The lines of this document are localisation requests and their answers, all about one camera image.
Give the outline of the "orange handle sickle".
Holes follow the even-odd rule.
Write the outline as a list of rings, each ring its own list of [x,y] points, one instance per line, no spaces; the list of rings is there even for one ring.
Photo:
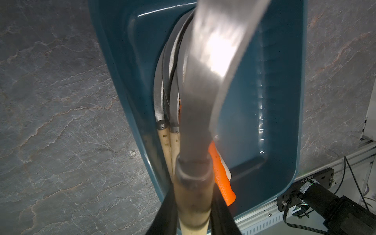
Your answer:
[[[179,117],[179,120],[181,118],[181,110],[182,110],[182,104],[181,104],[181,99],[179,99],[179,110],[178,110],[178,117]]]
[[[225,200],[227,206],[232,205],[236,200],[236,195],[232,190],[230,180],[227,177],[227,171],[222,163],[221,156],[218,153],[214,141],[209,145],[208,152],[212,158],[213,162],[213,171],[214,171],[214,180],[217,184],[222,197]]]

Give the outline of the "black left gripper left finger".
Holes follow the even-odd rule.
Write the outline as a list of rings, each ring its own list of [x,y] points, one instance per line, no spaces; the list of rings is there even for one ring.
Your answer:
[[[146,235],[176,235],[178,211],[171,185]]]

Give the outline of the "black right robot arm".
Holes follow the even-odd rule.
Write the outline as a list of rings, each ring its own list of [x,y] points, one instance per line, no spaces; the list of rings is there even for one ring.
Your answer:
[[[350,200],[338,197],[319,183],[306,182],[301,199],[322,216],[330,235],[374,235],[376,215]]]

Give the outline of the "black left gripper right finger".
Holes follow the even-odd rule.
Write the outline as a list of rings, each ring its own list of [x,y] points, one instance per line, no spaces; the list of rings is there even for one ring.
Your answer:
[[[214,185],[213,188],[210,221],[212,235],[242,234],[237,227],[217,185]]]

